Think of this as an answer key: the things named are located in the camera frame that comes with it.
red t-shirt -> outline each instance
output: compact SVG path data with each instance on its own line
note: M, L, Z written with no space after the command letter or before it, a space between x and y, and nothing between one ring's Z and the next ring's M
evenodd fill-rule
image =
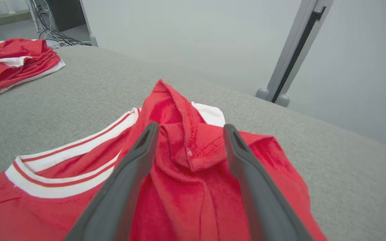
M0 93L60 70L65 63L43 39L0 41Z
M249 240L239 183L222 128L159 81L144 102L100 133L19 156L0 174L0 240L62 240L150 122L160 124L143 180L131 240ZM241 133L315 240L325 240L308 188L272 136Z

white wall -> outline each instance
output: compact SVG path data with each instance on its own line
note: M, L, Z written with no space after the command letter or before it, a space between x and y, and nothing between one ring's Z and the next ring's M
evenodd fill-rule
M13 11L21 11L28 9L28 5L25 0L11 0L10 5ZM0 3L0 14L8 13L4 3Z
M301 0L83 0L98 46L254 95L266 87Z
M386 0L335 0L288 108L386 143Z

gray floor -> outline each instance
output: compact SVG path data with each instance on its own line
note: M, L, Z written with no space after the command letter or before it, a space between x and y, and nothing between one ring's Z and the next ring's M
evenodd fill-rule
M77 26L63 31L65 35L80 41L90 41L89 31L86 25ZM39 33L35 31L34 23L28 20L9 23L0 26L0 41L9 38L37 39Z

red stripe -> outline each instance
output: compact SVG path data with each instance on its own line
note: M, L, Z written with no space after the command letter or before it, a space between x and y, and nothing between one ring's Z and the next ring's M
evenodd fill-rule
M83 179L80 179L80 180L76 180L76 181L71 181L71 182L65 182L65 183L44 183L44 182L41 182L41 181L38 181L38 180L35 180L31 177L29 177L26 173L24 173L20 167L17 165L16 162L13 162L13 165L14 165L14 168L16 168L16 170L24 177L26 178L26 180L32 182L32 183L35 183L35 184L38 184L40 186L47 186L47 187L58 187L58 186L71 186L71 185L74 185L74 184L77 184L77 183L82 183L82 182L85 182L87 180L90 180L90 179L93 179L95 177L97 177L99 174L103 173L104 171L108 170L109 168L112 168L115 163L113 163L112 165L110 166L107 166L106 168L104 168L103 170L101 170L100 172L98 172L97 174L94 174L90 177L86 177L86 178L83 178Z
M54 155L54 154L57 154L57 153L59 153L59 152L63 152L63 151L66 151L66 150L68 150L68 149L71 149L71 148L74 148L74 147L83 145L83 144L85 144L85 143L87 143L87 142L90 142L90 141L92 141L92 140L94 140L94 139L96 139L96 138L98 138L98 137L100 137L100 136L102 136L102 135L108 133L108 132L111 131L112 129L114 129L117 125L119 125L120 123L122 123L128 116L130 116L130 114L131 114L131 113L127 114L123 119L121 119L119 122L117 122L115 125L113 125L110 129L104 131L103 133L101 133L101 134L99 134L99 135L97 135L97 136L95 136L95 137L90 138L89 140L85 140L85 141L83 141L83 142L74 144L74 145L69 146L69 147L65 147L65 148L63 148L63 149L60 149L60 150L57 150L57 151L54 151L54 152L51 152L51 153L49 153L49 154L45 154L45 155L42 155L42 156L39 156L39 157L32 157L32 158L23 159L22 161L23 161L23 162L35 161L35 160L38 160L38 159L41 159L41 158L44 158L44 157L49 157L49 156Z

gray tabletop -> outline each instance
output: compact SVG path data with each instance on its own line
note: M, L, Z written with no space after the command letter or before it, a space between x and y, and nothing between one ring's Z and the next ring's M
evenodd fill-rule
M159 78L219 107L238 130L276 136L306 181L330 240L386 240L386 145L270 102L108 50L58 50L66 67L0 95L0 172L22 154L96 133L140 107Z

